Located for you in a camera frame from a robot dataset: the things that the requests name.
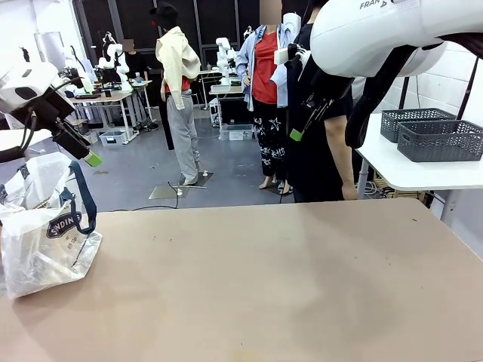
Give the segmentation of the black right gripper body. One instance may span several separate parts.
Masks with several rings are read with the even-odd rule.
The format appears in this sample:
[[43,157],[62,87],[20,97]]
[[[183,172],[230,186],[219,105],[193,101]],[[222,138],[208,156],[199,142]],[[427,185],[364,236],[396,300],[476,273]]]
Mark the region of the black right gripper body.
[[320,69],[314,62],[308,62],[300,76],[303,86],[302,105],[309,110],[315,110],[320,105],[343,98],[350,90],[354,78],[330,75]]

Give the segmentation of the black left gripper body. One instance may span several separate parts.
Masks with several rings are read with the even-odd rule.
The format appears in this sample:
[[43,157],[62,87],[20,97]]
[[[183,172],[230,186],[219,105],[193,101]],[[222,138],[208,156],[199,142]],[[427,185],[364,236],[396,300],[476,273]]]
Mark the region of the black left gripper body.
[[76,159],[89,155],[91,144],[68,121],[56,121],[51,134],[53,141]]

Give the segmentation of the translucent white shopping bag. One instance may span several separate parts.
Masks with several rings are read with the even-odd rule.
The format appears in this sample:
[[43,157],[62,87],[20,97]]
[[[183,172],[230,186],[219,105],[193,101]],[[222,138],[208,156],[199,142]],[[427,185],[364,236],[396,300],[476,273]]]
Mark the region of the translucent white shopping bag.
[[77,161],[28,160],[0,184],[0,267],[8,298],[78,281],[102,241],[97,205]]

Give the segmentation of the person's left forearm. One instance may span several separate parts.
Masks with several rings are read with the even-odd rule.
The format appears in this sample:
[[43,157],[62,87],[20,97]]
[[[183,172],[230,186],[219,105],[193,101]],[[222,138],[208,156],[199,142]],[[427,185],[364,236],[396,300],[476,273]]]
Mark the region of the person's left forearm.
[[325,131],[329,149],[342,179],[343,185],[355,188],[354,173],[352,167],[352,149],[347,146],[346,135],[346,116],[338,116],[325,120]]

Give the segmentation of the clear plastic storage bin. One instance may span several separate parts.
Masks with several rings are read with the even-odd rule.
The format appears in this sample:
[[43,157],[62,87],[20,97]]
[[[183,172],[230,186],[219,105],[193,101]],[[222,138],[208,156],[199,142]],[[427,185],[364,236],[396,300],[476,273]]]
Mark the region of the clear plastic storage bin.
[[100,135],[100,141],[104,147],[123,146],[127,139],[127,134],[121,130],[111,130]]
[[248,141],[254,138],[252,124],[222,124],[218,137],[221,141]]

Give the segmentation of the person in black T-shirt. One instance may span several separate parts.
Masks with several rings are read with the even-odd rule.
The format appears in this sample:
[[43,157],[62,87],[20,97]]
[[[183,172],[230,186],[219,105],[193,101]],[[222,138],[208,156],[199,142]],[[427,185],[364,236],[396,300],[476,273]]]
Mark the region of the person in black T-shirt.
[[[303,26],[295,38],[295,44],[303,49],[298,58],[286,64],[288,85],[288,128],[289,131],[303,124],[309,112],[303,107],[303,86],[300,76],[308,62],[310,35],[319,11],[329,0],[309,0],[304,14]],[[325,131],[325,120],[338,116],[348,118],[352,113],[352,91],[335,100],[321,119],[312,123],[300,142],[288,137],[287,176],[293,187],[294,201],[297,203],[344,201],[342,179],[334,163]]]

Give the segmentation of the mannequin red shirt star pants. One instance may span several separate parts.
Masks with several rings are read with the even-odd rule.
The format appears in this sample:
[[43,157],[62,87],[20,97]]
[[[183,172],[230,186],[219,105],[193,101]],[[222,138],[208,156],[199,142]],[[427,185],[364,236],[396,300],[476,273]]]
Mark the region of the mannequin red shirt star pants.
[[292,31],[282,24],[282,0],[260,0],[260,25],[245,39],[235,60],[260,146],[265,180],[259,188],[276,184],[281,195],[292,191],[285,163],[288,85],[287,70],[275,64],[275,52],[293,39]]

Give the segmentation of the wooden background desk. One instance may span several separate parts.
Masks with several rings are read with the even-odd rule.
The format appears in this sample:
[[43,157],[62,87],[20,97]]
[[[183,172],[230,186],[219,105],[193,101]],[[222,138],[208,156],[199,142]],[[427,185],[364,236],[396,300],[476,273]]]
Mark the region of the wooden background desk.
[[98,122],[102,127],[93,129],[98,138],[107,131],[124,131],[128,139],[123,146],[129,144],[145,126],[155,121],[146,90],[149,84],[149,81],[134,81],[128,91],[113,91],[109,96],[102,94],[95,99],[74,99],[74,124],[93,127]]

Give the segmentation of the flat metal floor plate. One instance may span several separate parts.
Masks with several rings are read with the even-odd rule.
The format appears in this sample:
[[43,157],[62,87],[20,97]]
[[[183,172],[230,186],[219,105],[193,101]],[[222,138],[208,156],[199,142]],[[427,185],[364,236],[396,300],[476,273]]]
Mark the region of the flat metal floor plate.
[[183,186],[172,186],[171,184],[168,184],[163,186],[156,186],[149,195],[149,200],[185,198],[188,194],[188,188]]

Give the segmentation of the grey standing board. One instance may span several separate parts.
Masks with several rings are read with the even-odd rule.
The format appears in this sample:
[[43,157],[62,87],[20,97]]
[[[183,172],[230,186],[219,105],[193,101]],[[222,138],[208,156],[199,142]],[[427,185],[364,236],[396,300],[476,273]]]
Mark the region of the grey standing board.
[[35,43],[42,62],[48,62],[62,69],[65,66],[64,44],[59,32],[37,32]]

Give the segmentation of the background person in black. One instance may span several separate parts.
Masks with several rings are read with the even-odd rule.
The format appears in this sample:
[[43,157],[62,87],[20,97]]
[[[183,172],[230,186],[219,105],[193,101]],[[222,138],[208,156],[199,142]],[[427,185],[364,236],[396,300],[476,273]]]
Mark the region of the background person in black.
[[148,81],[148,66],[143,55],[136,50],[134,40],[125,38],[122,41],[122,49],[129,68],[128,78],[130,80]]

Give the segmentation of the mannequin cream jacket grey pants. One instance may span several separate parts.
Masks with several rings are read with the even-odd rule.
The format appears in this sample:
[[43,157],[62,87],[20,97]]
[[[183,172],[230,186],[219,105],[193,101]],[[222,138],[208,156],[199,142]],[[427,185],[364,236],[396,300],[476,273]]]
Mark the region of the mannequin cream jacket grey pants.
[[200,153],[191,84],[199,76],[201,62],[178,26],[179,13],[172,4],[157,0],[149,14],[162,30],[162,36],[156,41],[155,56],[163,68],[161,98],[166,102],[174,151],[183,184],[194,186],[198,182]]

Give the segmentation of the white side table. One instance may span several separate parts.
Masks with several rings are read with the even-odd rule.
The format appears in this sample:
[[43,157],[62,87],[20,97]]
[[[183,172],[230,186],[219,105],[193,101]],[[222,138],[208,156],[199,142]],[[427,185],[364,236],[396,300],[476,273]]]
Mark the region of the white side table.
[[357,152],[362,157],[358,178],[358,198],[363,199],[368,168],[382,176],[389,187],[401,192],[448,191],[441,221],[450,226],[463,190],[483,189],[483,161],[415,163],[397,150],[397,145],[380,134],[382,115],[371,114],[364,144]]

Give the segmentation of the metal mannequin base plate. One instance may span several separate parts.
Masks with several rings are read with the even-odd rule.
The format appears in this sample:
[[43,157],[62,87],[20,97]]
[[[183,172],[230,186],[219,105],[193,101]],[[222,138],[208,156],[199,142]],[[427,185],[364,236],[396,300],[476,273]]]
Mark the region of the metal mannequin base plate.
[[212,172],[209,172],[207,170],[200,171],[198,172],[198,179],[195,184],[192,185],[187,185],[184,176],[181,176],[180,181],[179,181],[179,186],[183,187],[195,187],[195,188],[203,188],[206,186],[206,183],[210,180],[210,178],[214,174]]

